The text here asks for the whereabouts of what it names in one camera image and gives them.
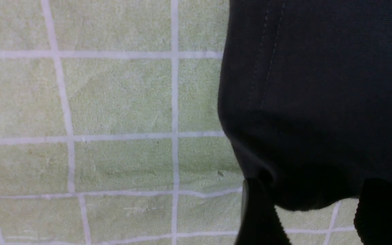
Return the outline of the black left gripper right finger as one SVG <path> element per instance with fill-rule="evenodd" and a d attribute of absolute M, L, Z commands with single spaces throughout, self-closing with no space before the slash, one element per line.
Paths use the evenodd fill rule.
<path fill-rule="evenodd" d="M 364 245 L 392 245 L 392 184 L 380 179 L 364 182 L 354 218 Z"/>

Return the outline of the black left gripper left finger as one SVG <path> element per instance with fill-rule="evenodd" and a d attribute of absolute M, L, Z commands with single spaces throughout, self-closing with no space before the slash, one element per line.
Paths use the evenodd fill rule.
<path fill-rule="evenodd" d="M 243 182 L 241 226 L 235 245 L 290 245 L 269 188 L 259 179 Z"/>

